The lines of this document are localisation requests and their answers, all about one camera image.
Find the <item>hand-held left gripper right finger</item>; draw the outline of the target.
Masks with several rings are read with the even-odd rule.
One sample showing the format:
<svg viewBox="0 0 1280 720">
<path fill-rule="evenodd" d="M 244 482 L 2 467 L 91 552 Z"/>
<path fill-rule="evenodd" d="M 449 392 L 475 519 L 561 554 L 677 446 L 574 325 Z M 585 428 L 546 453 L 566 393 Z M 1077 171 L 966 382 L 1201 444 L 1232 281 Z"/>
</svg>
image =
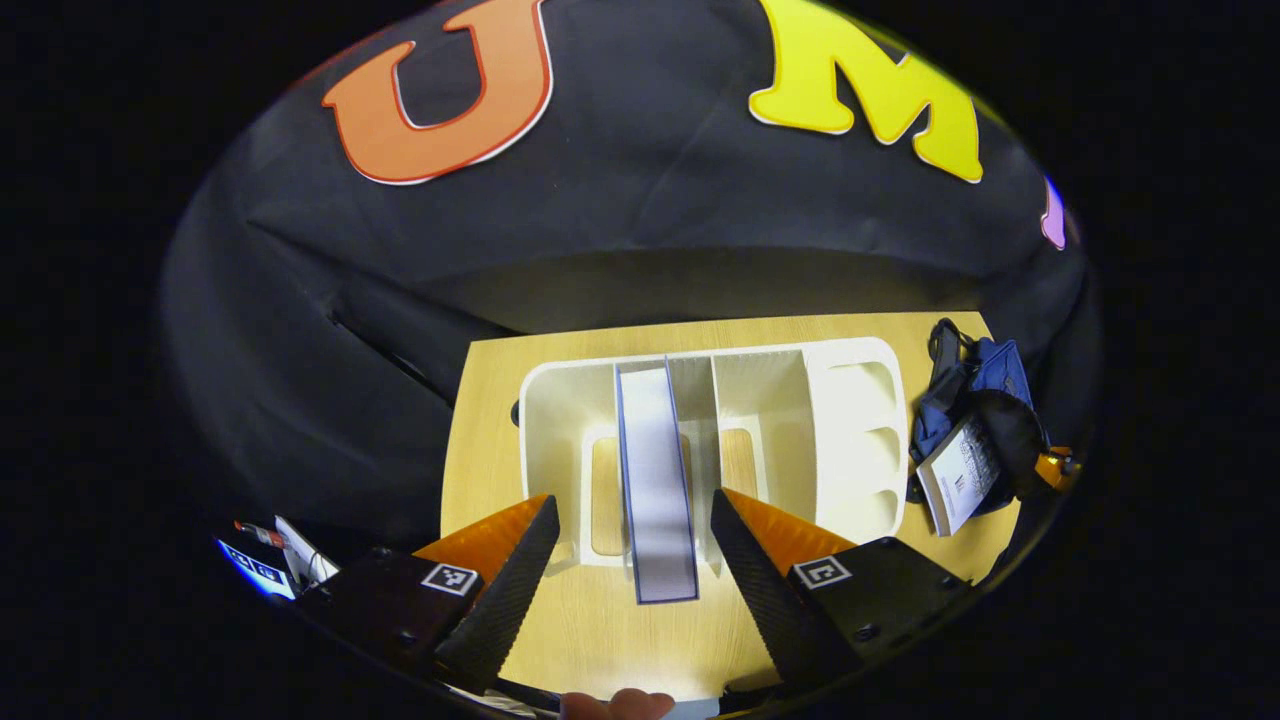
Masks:
<svg viewBox="0 0 1280 720">
<path fill-rule="evenodd" d="M 732 489 L 710 528 L 782 682 L 874 667 L 974 603 L 975 587 L 900 539 L 858 544 Z"/>
</svg>

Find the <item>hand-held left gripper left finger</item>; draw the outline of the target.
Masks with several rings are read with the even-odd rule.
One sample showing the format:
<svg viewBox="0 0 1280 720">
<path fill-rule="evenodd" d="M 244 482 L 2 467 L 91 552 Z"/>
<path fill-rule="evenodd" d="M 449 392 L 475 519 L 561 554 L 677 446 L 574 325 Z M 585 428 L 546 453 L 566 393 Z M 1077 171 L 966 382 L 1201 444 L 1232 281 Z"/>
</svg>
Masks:
<svg viewBox="0 0 1280 720">
<path fill-rule="evenodd" d="M 376 547 L 300 597 L 311 626 L 415 680 L 494 687 L 559 541 L 536 495 L 412 553 Z"/>
</svg>

